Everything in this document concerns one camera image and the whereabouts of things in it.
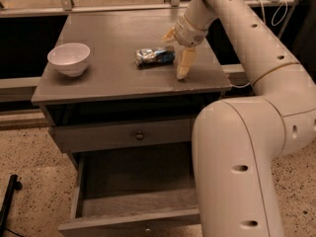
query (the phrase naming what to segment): black stand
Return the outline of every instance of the black stand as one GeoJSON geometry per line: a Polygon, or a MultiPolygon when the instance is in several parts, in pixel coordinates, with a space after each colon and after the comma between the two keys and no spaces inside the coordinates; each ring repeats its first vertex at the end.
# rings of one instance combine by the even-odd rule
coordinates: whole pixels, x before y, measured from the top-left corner
{"type": "Polygon", "coordinates": [[[14,190],[19,191],[22,188],[21,182],[18,181],[18,175],[11,175],[9,184],[7,187],[7,192],[4,196],[4,200],[2,203],[1,211],[0,211],[0,237],[3,236],[3,232],[5,230],[7,217],[10,210],[10,205],[13,197],[14,190]]]}

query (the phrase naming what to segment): drawer knob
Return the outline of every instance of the drawer knob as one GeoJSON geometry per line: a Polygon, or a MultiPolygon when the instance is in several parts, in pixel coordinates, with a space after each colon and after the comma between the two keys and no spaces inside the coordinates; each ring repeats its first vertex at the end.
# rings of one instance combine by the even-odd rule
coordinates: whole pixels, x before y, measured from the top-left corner
{"type": "Polygon", "coordinates": [[[144,133],[142,133],[141,131],[138,131],[136,134],[136,139],[137,140],[142,140],[144,138],[144,133]]]}

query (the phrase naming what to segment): nightstand top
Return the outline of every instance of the nightstand top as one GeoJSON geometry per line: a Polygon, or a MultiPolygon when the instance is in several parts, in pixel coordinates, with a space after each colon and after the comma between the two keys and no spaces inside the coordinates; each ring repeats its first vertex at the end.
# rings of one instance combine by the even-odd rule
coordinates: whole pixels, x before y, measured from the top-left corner
{"type": "Polygon", "coordinates": [[[206,40],[188,77],[179,81],[173,64],[139,69],[134,52],[173,45],[161,38],[184,9],[115,11],[70,15],[56,45],[82,42],[91,49],[89,67],[69,78],[46,66],[32,98],[35,105],[222,92],[231,88],[206,40]]]}

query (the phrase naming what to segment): cable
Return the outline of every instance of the cable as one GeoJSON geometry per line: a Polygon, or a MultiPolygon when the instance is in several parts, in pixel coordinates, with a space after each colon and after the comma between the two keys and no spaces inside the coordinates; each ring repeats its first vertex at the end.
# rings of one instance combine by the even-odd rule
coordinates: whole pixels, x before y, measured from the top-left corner
{"type": "Polygon", "coordinates": [[[264,20],[264,23],[266,23],[266,13],[265,13],[265,6],[264,6],[264,3],[263,3],[263,0],[257,0],[259,1],[260,5],[261,5],[261,11],[262,11],[262,14],[263,14],[263,20],[264,20]]]}
{"type": "Polygon", "coordinates": [[[280,6],[277,8],[277,10],[276,10],[276,12],[275,12],[275,14],[274,14],[274,16],[273,16],[273,18],[272,18],[272,20],[271,20],[271,24],[272,24],[274,27],[276,27],[279,23],[281,23],[281,22],[283,21],[283,19],[285,18],[285,16],[286,16],[288,5],[287,5],[287,1],[286,1],[286,0],[283,0],[283,1],[285,2],[285,12],[284,12],[282,18],[281,18],[277,23],[275,23],[275,17],[276,17],[276,15],[277,15],[277,12],[279,11],[279,9],[280,9],[280,8],[283,6],[283,4],[284,4],[284,3],[281,3],[280,6]]]}
{"type": "Polygon", "coordinates": [[[14,231],[10,230],[10,229],[9,229],[9,228],[7,228],[7,227],[5,227],[5,230],[7,230],[8,232],[10,232],[10,233],[12,233],[12,234],[14,234],[14,235],[16,235],[16,236],[19,236],[19,237],[25,237],[25,236],[23,236],[23,235],[21,235],[21,234],[19,234],[19,233],[16,233],[16,232],[14,232],[14,231]]]}
{"type": "Polygon", "coordinates": [[[272,20],[271,20],[271,24],[272,24],[274,27],[277,26],[277,25],[279,25],[279,23],[281,23],[281,22],[283,21],[283,19],[285,18],[285,16],[286,16],[286,13],[287,13],[287,10],[288,10],[288,4],[287,4],[287,1],[286,1],[286,0],[283,0],[283,1],[284,1],[284,2],[281,3],[281,4],[278,6],[278,8],[277,8],[277,10],[276,10],[276,12],[275,12],[275,14],[274,14],[272,20]],[[277,23],[275,23],[275,17],[276,17],[276,15],[277,15],[279,9],[283,6],[284,3],[285,3],[285,6],[286,6],[284,15],[282,16],[282,18],[281,18],[277,23]]]}
{"type": "Polygon", "coordinates": [[[238,85],[231,85],[232,87],[234,87],[234,88],[237,88],[237,89],[243,89],[243,88],[246,88],[247,86],[249,86],[250,85],[250,83],[247,83],[247,84],[245,84],[245,85],[242,85],[242,86],[238,86],[238,85]]]}

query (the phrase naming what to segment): open drawer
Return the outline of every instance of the open drawer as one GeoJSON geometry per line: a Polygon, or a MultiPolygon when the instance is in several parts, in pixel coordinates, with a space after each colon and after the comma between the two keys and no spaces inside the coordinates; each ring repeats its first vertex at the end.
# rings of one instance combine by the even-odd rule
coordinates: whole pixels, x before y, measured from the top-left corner
{"type": "Polygon", "coordinates": [[[64,236],[111,236],[199,224],[189,142],[80,154],[64,236]]]}

